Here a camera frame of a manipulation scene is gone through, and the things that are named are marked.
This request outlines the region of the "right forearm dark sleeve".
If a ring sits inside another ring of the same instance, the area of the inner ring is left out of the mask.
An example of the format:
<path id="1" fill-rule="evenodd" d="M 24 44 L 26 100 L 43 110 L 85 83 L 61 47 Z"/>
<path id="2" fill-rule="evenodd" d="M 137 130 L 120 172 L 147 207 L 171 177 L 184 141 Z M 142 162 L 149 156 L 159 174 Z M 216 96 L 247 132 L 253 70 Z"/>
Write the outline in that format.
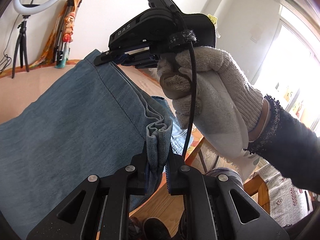
<path id="1" fill-rule="evenodd" d="M 258 139 L 248 150 L 255 153 L 290 178 L 297 188 L 319 194 L 319 137 L 287 113 L 271 96 L 265 96 L 271 117 Z"/>

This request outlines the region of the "right hand white glove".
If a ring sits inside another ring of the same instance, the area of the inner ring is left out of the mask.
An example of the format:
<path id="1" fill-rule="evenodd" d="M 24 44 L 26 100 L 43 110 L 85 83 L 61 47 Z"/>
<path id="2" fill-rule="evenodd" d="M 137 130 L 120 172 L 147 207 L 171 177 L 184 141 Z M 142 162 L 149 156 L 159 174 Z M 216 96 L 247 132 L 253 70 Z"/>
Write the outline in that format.
<path id="1" fill-rule="evenodd" d="M 223 157 L 238 158 L 248 146 L 249 132 L 259 121 L 263 96 L 226 51 L 197 47 L 194 54 L 197 78 L 194 124 Z M 189 51 L 161 55 L 157 74 L 164 94 L 172 100 L 180 127 L 186 129 L 192 80 Z"/>

